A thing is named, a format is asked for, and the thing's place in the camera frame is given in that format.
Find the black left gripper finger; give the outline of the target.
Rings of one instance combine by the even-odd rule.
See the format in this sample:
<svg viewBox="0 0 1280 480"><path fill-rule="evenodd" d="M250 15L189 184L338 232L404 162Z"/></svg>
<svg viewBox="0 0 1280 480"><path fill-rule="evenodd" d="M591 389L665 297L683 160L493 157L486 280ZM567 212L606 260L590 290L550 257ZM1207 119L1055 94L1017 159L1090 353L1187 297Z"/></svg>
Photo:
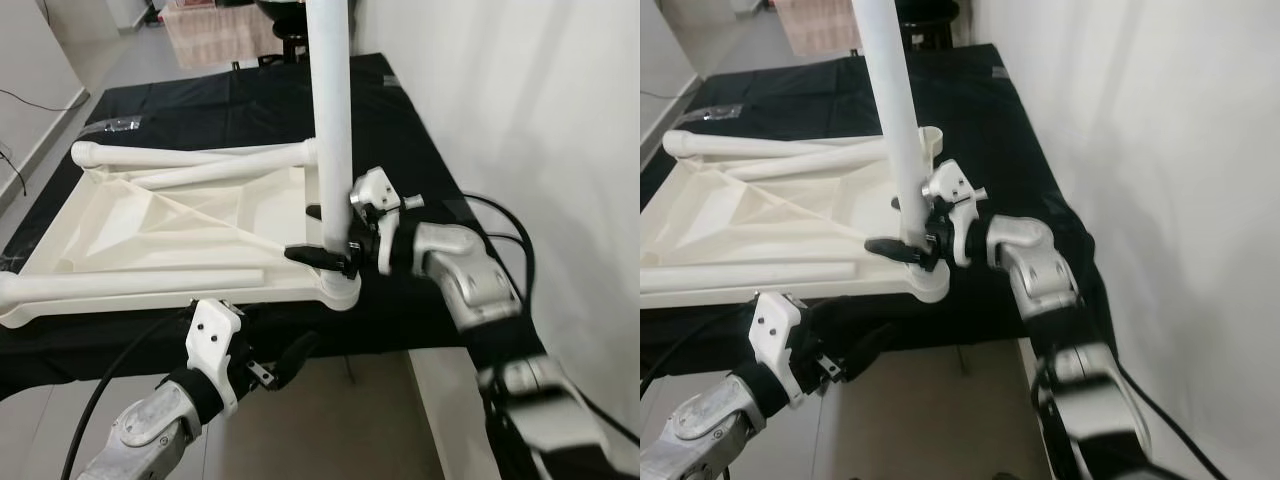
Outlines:
<svg viewBox="0 0 1280 480"><path fill-rule="evenodd" d="M273 379L269 381L268 388L283 389L289 385L320 343L321 335L317 332L306 332L291 343L274 364L271 370Z"/></svg>
<svg viewBox="0 0 1280 480"><path fill-rule="evenodd" d="M838 380L851 381L860 376L873 365L897 334L899 326L893 323L873 326L870 330L861 333L844 352Z"/></svg>

